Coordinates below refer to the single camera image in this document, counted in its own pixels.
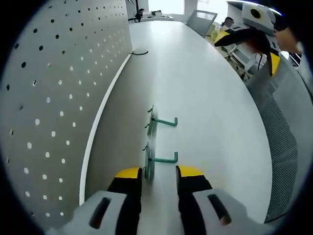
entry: white pegboard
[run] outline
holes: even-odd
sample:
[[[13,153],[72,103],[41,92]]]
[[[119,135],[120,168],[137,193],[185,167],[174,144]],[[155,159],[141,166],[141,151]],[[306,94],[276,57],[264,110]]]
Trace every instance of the white pegboard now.
[[[44,230],[79,206],[90,130],[131,50],[124,0],[50,0],[12,48],[1,78],[1,153]]]

